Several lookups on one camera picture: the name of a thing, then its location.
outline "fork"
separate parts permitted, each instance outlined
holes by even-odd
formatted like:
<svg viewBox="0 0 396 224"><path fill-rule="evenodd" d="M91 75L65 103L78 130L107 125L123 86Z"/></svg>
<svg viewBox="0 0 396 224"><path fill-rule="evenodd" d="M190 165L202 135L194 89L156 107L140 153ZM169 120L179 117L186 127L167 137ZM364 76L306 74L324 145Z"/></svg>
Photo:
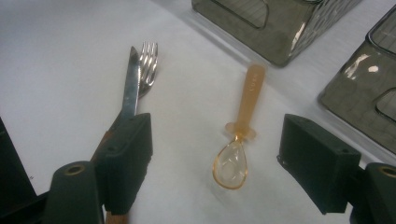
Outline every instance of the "fork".
<svg viewBox="0 0 396 224"><path fill-rule="evenodd" d="M157 72L158 44L144 42L139 58L139 98L146 95L154 84Z"/></svg>

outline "plastic spoon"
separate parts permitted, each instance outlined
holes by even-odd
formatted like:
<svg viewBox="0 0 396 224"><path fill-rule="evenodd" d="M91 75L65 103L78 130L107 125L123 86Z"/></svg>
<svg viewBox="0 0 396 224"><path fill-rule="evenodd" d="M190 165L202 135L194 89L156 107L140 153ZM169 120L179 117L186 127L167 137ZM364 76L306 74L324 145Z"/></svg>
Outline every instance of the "plastic spoon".
<svg viewBox="0 0 396 224"><path fill-rule="evenodd" d="M265 78L265 68L253 64L247 70L244 90L239 106L238 119L228 123L225 129L234 134L234 140L228 144L215 158L212 167L216 182L226 189L239 189L248 175L247 160L242 147L244 139L252 139L256 132L249 127L254 108L259 98L262 83Z"/></svg>

